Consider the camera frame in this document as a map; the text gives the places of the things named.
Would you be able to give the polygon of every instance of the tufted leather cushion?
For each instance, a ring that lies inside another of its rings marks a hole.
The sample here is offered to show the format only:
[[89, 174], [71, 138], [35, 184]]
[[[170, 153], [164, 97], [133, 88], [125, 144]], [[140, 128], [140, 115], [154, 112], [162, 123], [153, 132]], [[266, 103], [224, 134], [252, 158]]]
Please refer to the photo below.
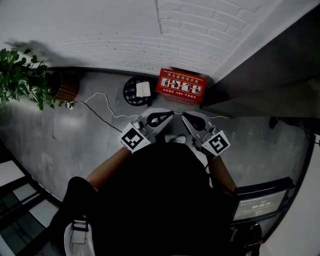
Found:
[[[149, 82], [150, 83], [150, 91], [151, 96], [149, 97], [137, 97], [137, 87], [136, 84], [142, 82]], [[158, 80], [152, 77], [147, 76], [136, 76], [130, 78], [123, 87], [123, 97], [125, 98], [126, 102], [128, 102], [132, 106], [142, 106], [144, 104], [151, 104], [151, 101], [156, 96], [156, 87], [157, 87]]]

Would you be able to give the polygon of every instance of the display screen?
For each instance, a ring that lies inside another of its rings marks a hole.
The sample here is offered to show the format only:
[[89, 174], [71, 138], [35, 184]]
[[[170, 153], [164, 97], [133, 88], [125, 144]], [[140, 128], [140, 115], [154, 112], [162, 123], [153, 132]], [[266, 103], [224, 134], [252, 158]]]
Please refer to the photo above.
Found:
[[239, 221], [255, 218], [275, 212], [281, 204], [285, 194], [286, 190], [253, 199], [242, 200], [239, 202], [233, 220]]

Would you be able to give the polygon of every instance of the white shoe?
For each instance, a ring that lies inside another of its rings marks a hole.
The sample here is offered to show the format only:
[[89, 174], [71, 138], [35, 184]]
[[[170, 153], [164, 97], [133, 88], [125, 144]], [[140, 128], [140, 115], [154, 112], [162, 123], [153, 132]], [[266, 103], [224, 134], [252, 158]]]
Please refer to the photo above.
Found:
[[176, 137], [174, 140], [172, 140], [171, 142], [185, 144], [186, 141], [187, 141], [187, 137], [184, 134], [181, 134], [178, 137]]

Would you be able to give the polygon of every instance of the black monitor frame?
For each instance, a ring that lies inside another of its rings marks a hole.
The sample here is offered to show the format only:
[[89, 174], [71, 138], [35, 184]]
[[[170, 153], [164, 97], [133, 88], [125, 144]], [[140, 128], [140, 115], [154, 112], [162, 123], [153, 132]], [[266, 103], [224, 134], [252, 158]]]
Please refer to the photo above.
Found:
[[248, 224], [250, 222], [263, 221], [275, 216], [282, 210], [283, 204], [287, 200], [288, 193], [292, 187], [293, 181], [289, 177], [256, 185], [237, 187], [234, 191], [236, 202], [232, 212], [232, 218], [235, 217], [240, 201], [264, 197], [281, 191], [285, 191], [285, 194], [277, 210], [257, 217], [235, 220], [232, 221], [230, 225], [238, 226], [241, 224]]

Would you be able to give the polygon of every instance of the black and white square marker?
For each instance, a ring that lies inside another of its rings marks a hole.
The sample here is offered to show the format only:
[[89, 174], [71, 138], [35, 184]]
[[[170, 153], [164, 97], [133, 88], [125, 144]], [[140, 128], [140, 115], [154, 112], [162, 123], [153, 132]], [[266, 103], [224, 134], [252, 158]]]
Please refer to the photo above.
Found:
[[134, 128], [131, 128], [121, 139], [134, 150], [144, 138]]
[[225, 133], [221, 130], [215, 134], [210, 140], [202, 144], [206, 150], [215, 156], [220, 155], [223, 151], [230, 147], [230, 142], [228, 141]]

